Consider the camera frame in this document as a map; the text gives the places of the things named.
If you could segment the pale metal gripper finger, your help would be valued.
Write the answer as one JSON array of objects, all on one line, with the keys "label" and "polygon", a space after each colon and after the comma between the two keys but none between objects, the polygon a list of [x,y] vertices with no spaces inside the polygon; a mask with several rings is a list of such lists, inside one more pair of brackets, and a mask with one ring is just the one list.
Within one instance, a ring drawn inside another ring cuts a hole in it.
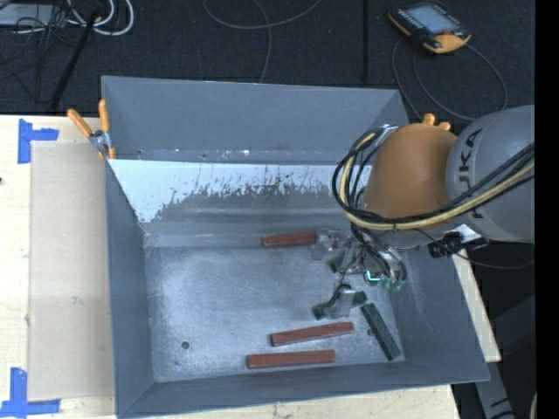
[{"label": "pale metal gripper finger", "polygon": [[319,230],[316,240],[311,248],[311,258],[314,261],[322,260],[328,253],[337,251],[339,248],[340,231]]},{"label": "pale metal gripper finger", "polygon": [[353,305],[354,296],[354,289],[349,285],[341,285],[335,291],[332,298],[322,307],[322,316],[328,319],[348,317]]}]

